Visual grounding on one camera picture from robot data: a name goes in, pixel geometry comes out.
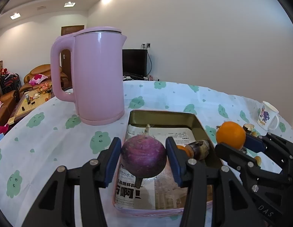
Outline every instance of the wooden coffee table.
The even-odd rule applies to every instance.
[[[46,93],[46,94],[40,94],[40,97],[37,99],[34,99],[31,101],[35,102],[33,105],[30,103],[27,103],[26,94],[29,96],[33,96],[35,93],[37,93],[37,90],[31,90],[29,92],[24,93],[20,101],[18,102],[16,108],[14,109],[13,113],[10,116],[10,119],[8,120],[9,126],[16,124],[20,120],[22,120],[24,117],[26,117],[31,111],[33,111],[38,106],[42,105],[46,102],[46,98],[51,99],[54,95],[52,92]]]

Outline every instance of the white tablecloth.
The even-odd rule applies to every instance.
[[[234,121],[241,126],[253,123],[259,134],[266,134],[256,122],[261,104],[242,96],[200,86],[150,81],[124,82],[124,96],[125,115],[109,125],[89,126],[80,122],[73,103],[54,97],[5,135],[0,141],[0,208],[14,227],[21,226],[34,200],[58,166],[80,167],[97,158],[115,136],[123,140],[132,109],[192,112],[214,144],[216,126],[224,121]],[[293,142],[293,129],[282,117],[280,126],[272,133]],[[99,134],[104,139],[101,143],[94,142],[93,137]],[[259,154],[262,169],[280,171],[264,154]],[[254,157],[256,154],[249,151],[249,155]],[[109,227],[176,227],[180,224],[180,217],[123,216],[112,204],[113,184],[100,192]],[[75,219],[76,226],[81,226],[78,187],[75,189]],[[206,226],[210,226],[210,222],[211,212],[208,212]]]

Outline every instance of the leather armchair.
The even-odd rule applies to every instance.
[[[33,89],[38,89],[39,84],[37,85],[30,85],[29,81],[37,74],[43,74],[47,76],[48,78],[44,81],[42,81],[40,84],[45,82],[51,82],[51,67],[50,64],[44,64],[37,66],[36,68],[32,69],[31,72],[29,72],[24,77],[24,85],[19,90],[19,97],[21,98],[24,94],[24,91],[29,91]],[[67,88],[69,85],[69,80],[66,74],[62,72],[62,68],[60,67],[60,80],[61,80],[61,88]]]
[[[16,107],[16,90],[10,91],[7,94],[0,95],[0,101],[3,103],[3,105],[0,108],[0,126],[4,126],[12,112],[14,111]]]

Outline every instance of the white mug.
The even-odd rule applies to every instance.
[[[260,115],[258,117],[259,126],[262,127],[264,130],[275,130],[280,123],[277,114],[278,110],[273,105],[271,105],[268,102],[262,102],[262,108],[260,111]],[[274,117],[276,117],[277,119],[277,125],[274,128],[272,128],[271,125],[274,121]]]

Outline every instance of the television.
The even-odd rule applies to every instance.
[[[146,77],[147,50],[122,50],[124,75],[132,73]]]

